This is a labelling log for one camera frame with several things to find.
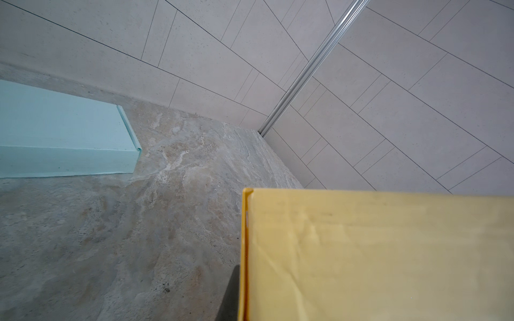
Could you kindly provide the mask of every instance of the yellow box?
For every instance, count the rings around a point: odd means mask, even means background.
[[[243,191],[238,320],[513,320],[514,198]]]

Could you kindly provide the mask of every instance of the light blue box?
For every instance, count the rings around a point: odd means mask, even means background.
[[[133,173],[121,106],[0,80],[0,178]]]

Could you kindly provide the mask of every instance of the gray stone floor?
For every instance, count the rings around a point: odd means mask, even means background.
[[[301,188],[256,131],[0,65],[123,106],[133,174],[0,180],[1,320],[213,320],[239,262],[244,187]]]

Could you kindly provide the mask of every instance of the orange edge strip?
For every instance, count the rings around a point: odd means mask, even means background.
[[[248,225],[246,224],[248,213],[248,196],[253,193],[253,188],[243,189],[243,203],[241,206],[241,268],[239,276],[239,310],[237,321],[248,319]]]

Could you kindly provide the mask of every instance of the silver metal strip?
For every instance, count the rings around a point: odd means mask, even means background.
[[[325,41],[316,50],[313,58],[307,63],[302,72],[298,75],[295,82],[291,85],[286,94],[279,101],[278,105],[273,109],[268,119],[259,129],[259,133],[262,137],[266,136],[271,127],[277,122],[282,113],[286,110],[287,106],[293,101],[298,95],[303,86],[309,81],[310,77],[316,72],[321,63],[325,60],[332,49],[337,45],[341,37],[346,33],[352,22],[364,9],[370,0],[354,0],[348,7],[343,17],[332,29],[330,34],[326,37]]]

